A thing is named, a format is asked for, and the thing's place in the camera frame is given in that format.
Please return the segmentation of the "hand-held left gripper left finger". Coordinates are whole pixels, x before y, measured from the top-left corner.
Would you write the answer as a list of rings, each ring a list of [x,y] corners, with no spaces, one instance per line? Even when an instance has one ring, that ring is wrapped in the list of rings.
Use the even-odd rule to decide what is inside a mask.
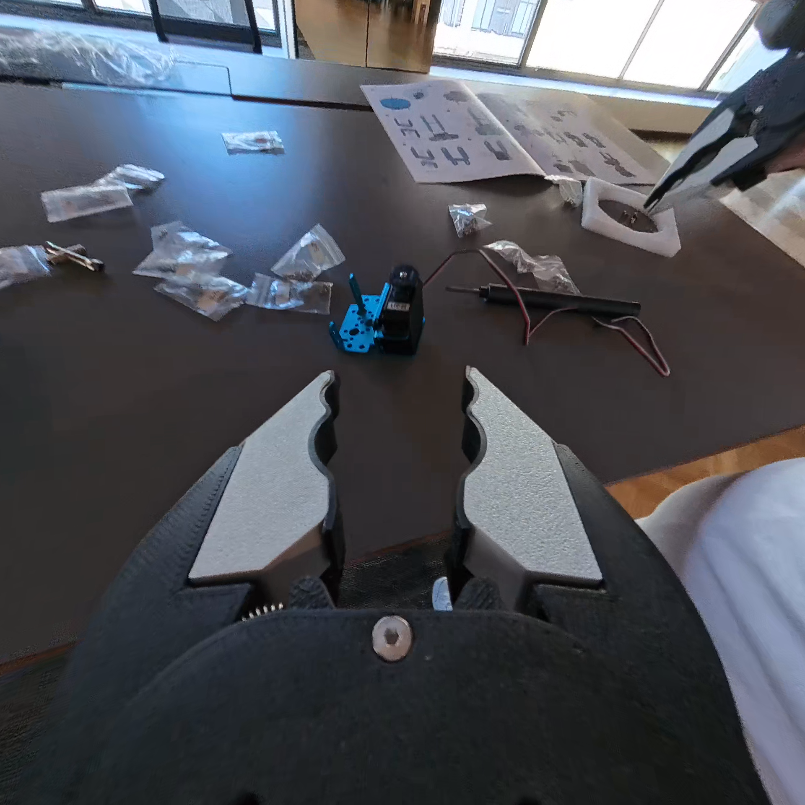
[[[336,483],[339,381],[317,375],[242,443],[188,580],[289,589],[337,580],[345,562]]]

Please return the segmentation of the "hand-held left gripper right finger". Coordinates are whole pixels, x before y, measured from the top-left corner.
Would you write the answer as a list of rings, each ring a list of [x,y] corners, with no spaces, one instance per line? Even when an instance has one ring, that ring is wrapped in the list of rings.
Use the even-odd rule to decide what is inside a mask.
[[[476,367],[462,386],[457,564],[488,579],[504,605],[533,584],[597,590],[603,574],[548,433]]]

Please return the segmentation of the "white square foam frame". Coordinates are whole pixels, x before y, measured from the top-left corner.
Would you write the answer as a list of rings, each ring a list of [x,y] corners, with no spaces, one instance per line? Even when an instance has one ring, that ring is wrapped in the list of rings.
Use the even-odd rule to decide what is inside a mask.
[[[629,187],[590,177],[584,184],[581,213],[583,229],[661,257],[673,257],[681,249],[675,213],[667,209],[648,213],[646,196]],[[619,223],[622,210],[638,210],[641,225],[627,228]]]

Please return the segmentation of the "blue metal bracket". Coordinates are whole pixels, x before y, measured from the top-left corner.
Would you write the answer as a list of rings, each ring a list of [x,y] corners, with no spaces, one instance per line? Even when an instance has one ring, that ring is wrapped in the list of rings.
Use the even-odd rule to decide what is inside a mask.
[[[355,275],[348,277],[354,302],[348,307],[340,325],[329,324],[329,334],[334,345],[346,353],[365,355],[372,350],[382,353],[374,343],[374,324],[382,303],[382,294],[388,281],[378,295],[365,295]]]

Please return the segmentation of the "dark brown desk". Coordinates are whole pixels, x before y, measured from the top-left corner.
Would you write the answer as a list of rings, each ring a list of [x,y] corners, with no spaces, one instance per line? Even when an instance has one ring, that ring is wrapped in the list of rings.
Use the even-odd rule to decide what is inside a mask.
[[[317,375],[340,379],[337,479],[348,556],[452,524],[466,365],[609,483],[803,425],[803,268],[718,202],[676,211],[658,257],[589,233],[534,176],[416,183],[371,110],[2,83],[2,245],[81,244],[65,267],[2,291],[2,660],[75,640],[140,538],[229,447]],[[284,153],[230,156],[224,133],[274,130]],[[164,174],[133,207],[49,223],[41,193],[121,164]],[[450,204],[492,225],[459,238]],[[329,317],[244,305],[213,322],[133,274],[152,226],[229,247],[248,283],[323,225],[345,254]],[[522,317],[444,290],[492,279],[455,258],[425,291],[415,357],[337,350],[348,276],[378,292],[401,263],[427,277],[467,243],[556,254],[577,287],[636,300],[670,365],[563,314],[522,343]]]

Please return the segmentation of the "large glass window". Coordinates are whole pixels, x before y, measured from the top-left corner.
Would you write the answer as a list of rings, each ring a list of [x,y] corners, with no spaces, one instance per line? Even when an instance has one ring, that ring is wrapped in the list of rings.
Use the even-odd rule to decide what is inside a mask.
[[[739,83],[740,71],[761,61],[754,2],[438,2],[431,66],[707,93]],[[250,4],[262,45],[304,58],[294,2]],[[26,5],[71,22],[155,32],[146,1]]]

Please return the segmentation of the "flat clear parts bag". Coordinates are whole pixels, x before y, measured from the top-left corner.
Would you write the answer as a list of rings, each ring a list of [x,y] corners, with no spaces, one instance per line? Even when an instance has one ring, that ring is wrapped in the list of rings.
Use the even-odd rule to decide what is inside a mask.
[[[579,296],[580,291],[569,276],[564,262],[559,256],[528,256],[525,265],[526,268],[523,270],[533,277],[538,290],[568,296]]]

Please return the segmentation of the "black screwdriver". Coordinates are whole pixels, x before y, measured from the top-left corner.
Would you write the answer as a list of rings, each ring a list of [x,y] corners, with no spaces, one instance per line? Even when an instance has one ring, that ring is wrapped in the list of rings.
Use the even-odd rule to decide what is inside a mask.
[[[609,318],[639,317],[641,314],[641,305],[636,301],[564,294],[526,287],[517,287],[513,290],[498,283],[480,287],[448,286],[446,291],[470,294],[488,304],[518,306],[522,301],[523,306],[528,309],[544,311],[565,310]]]

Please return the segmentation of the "crumpled clear parts bag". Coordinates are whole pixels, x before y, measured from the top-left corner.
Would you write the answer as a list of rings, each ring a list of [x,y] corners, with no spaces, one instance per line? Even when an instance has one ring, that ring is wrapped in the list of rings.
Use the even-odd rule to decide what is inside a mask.
[[[511,263],[517,270],[518,274],[532,274],[539,268],[539,264],[536,259],[531,257],[528,252],[512,241],[495,241],[484,246],[483,249],[492,252]]]

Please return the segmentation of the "white printed instruction manual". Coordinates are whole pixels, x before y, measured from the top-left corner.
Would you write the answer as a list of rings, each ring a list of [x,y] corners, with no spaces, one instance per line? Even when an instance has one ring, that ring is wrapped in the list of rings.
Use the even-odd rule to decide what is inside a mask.
[[[445,78],[361,91],[420,184],[539,176],[651,186],[667,166],[577,93]]]

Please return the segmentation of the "group of small clear bags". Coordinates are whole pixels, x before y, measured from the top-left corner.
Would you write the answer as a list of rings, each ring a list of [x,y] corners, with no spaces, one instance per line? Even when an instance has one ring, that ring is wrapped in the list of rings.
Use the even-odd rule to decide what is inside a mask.
[[[275,130],[224,133],[221,137],[230,156],[284,153],[283,141]],[[63,223],[131,208],[136,194],[156,190],[164,179],[159,171],[121,164],[90,184],[45,191],[41,201],[47,221]],[[133,274],[158,279],[156,292],[212,320],[220,320],[242,304],[327,314],[332,283],[319,277],[345,262],[344,253],[320,224],[301,236],[269,274],[257,272],[250,287],[222,275],[231,249],[181,221],[152,227],[151,243],[152,251]],[[51,275],[58,266],[48,263],[44,244],[2,247],[2,290]]]

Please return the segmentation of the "small silver metal part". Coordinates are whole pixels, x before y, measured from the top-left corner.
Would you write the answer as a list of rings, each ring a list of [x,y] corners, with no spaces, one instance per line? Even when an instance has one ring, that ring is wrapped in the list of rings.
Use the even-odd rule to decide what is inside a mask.
[[[100,259],[88,256],[86,248],[82,245],[59,247],[47,241],[44,244],[44,252],[48,263],[52,266],[73,265],[84,267],[93,273],[102,273],[106,270],[106,264]]]

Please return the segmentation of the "wooden cabinet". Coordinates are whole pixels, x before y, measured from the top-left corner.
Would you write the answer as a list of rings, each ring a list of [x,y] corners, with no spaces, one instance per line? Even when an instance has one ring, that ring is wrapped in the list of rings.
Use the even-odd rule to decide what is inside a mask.
[[[295,1],[299,55],[338,65],[430,71],[438,1]]]

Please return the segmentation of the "black mesh office chair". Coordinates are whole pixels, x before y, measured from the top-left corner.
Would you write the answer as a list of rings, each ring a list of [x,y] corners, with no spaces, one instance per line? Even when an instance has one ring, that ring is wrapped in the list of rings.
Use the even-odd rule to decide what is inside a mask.
[[[254,7],[245,1],[146,1],[164,44],[188,44],[262,54]]]

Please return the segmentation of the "pile of clear plastic wrap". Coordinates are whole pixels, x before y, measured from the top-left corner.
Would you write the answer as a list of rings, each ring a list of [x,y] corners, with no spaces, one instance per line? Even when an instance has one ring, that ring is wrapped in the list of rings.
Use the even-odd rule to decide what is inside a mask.
[[[72,32],[2,29],[2,75],[52,79],[90,77],[104,86],[150,86],[169,79],[176,56],[123,39]]]

